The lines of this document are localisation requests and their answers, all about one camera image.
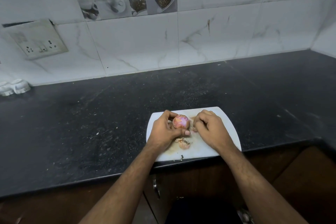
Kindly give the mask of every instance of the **right hand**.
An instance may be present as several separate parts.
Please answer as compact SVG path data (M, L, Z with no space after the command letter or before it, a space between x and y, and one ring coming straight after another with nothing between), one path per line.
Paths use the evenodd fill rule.
M203 110L194 119L193 126L202 139L218 153L237 149L223 121L214 112Z

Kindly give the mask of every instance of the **forearm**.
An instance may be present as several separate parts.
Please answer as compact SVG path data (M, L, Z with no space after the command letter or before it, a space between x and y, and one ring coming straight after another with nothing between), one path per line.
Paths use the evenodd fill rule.
M88 223L131 223L149 171L159 151L146 145L127 170L81 220Z
M220 154L256 223L307 223L238 149L221 150Z

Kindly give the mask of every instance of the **hand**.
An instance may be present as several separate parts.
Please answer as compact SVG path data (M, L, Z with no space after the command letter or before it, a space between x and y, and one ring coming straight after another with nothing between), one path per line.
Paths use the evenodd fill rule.
M189 130L174 128L172 122L168 123L168 120L173 120L176 115L177 113L165 110L160 118L154 121L147 145L154 146L162 153L176 137L190 135Z
M218 153L236 149L223 121L214 112L203 110L194 119L193 126L202 139Z

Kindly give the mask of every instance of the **left hand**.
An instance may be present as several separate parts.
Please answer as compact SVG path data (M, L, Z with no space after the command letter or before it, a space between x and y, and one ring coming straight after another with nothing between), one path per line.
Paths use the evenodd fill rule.
M167 149L171 141L179 136L189 136L190 131L183 128L174 128L173 120L177 113L165 110L163 114L154 121L152 132L150 133L147 145L154 146L160 153Z

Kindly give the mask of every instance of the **onion skin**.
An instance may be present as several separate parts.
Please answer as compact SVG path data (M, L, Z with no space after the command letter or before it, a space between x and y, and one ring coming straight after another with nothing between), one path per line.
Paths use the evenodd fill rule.
M174 119L173 119L173 126L174 128L185 128L188 129L190 126L190 120L188 119L187 116L178 114Z

